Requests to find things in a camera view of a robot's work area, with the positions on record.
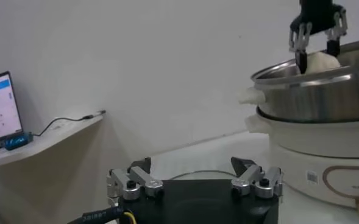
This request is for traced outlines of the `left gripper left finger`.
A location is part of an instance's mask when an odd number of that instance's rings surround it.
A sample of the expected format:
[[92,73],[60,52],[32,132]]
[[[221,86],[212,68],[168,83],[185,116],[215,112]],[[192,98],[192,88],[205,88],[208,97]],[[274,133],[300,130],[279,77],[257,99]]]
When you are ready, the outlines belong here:
[[106,178],[107,201],[110,206],[119,205],[119,201],[137,201],[144,192],[145,196],[159,198],[164,193],[162,180],[153,178],[150,157],[134,161],[127,168],[110,169]]

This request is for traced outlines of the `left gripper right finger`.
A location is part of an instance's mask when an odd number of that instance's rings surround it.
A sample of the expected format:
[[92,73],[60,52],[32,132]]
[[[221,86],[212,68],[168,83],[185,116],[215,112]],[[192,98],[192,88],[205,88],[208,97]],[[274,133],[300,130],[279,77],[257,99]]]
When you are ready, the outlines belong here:
[[264,170],[253,160],[231,157],[236,177],[231,180],[232,193],[244,197],[251,193],[262,199],[283,195],[282,171],[279,167]]

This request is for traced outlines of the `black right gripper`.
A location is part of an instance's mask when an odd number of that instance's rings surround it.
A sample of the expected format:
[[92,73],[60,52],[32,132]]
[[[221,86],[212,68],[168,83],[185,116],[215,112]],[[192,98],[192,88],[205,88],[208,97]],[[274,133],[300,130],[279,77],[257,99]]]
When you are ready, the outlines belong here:
[[289,51],[294,52],[301,74],[307,70],[307,51],[311,33],[325,31],[329,55],[340,54],[340,38],[347,34],[346,9],[332,0],[300,0],[300,14],[290,24]]

